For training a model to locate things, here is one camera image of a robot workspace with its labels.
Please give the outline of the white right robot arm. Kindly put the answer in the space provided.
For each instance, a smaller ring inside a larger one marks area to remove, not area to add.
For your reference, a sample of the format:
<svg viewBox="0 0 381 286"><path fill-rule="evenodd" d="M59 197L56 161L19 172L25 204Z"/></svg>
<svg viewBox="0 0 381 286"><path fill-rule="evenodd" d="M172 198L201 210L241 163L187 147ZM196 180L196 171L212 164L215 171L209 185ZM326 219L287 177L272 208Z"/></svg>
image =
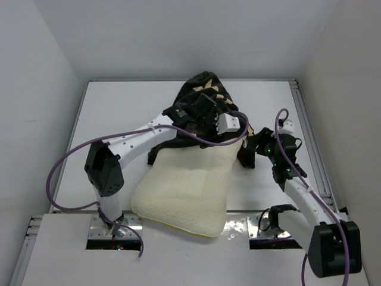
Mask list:
<svg viewBox="0 0 381 286"><path fill-rule="evenodd" d="M313 274L318 278L361 272L360 229L353 221L344 221L313 190L308 176L296 162L298 139L289 133L263 128L248 137L249 156L267 157L273 179L292 199L291 204L267 210L267 230L288 232L306 252Z"/></svg>

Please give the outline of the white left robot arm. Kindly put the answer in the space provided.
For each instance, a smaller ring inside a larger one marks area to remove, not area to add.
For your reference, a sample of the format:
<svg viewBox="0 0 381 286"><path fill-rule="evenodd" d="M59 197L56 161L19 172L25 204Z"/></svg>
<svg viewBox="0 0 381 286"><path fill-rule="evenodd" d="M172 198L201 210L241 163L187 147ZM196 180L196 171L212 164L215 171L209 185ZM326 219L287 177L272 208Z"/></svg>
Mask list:
<svg viewBox="0 0 381 286"><path fill-rule="evenodd" d="M196 100L174 103L146 125L131 132L94 139L85 172L97 194L99 218L110 233L124 221L118 193L124 185L123 169L154 147L224 146L230 133L241 128L231 109L205 93Z"/></svg>

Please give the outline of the cream contoured pillow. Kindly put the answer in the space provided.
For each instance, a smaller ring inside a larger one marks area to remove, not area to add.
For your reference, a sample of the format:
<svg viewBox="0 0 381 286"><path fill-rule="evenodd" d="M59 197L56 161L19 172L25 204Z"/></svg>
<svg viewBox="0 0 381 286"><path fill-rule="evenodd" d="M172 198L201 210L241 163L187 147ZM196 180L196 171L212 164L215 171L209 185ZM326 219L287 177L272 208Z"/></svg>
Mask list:
<svg viewBox="0 0 381 286"><path fill-rule="evenodd" d="M165 148L135 188L138 216L209 238L224 229L227 193L242 141L222 147Z"/></svg>

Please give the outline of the black floral plush pillowcase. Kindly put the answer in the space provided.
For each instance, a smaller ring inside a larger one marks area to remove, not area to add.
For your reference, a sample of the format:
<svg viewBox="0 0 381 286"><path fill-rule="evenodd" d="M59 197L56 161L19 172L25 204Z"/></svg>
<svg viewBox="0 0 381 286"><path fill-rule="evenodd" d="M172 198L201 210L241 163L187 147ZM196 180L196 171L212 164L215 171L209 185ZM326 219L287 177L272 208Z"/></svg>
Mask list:
<svg viewBox="0 0 381 286"><path fill-rule="evenodd" d="M187 80L173 105L191 118L190 122L180 124L179 127L205 141L223 143L238 138L246 130L236 158L244 168L255 167L254 131L248 120L238 113L239 107L215 73L204 71ZM237 131L220 135L217 133L216 123L223 113L238 118L240 128Z"/></svg>

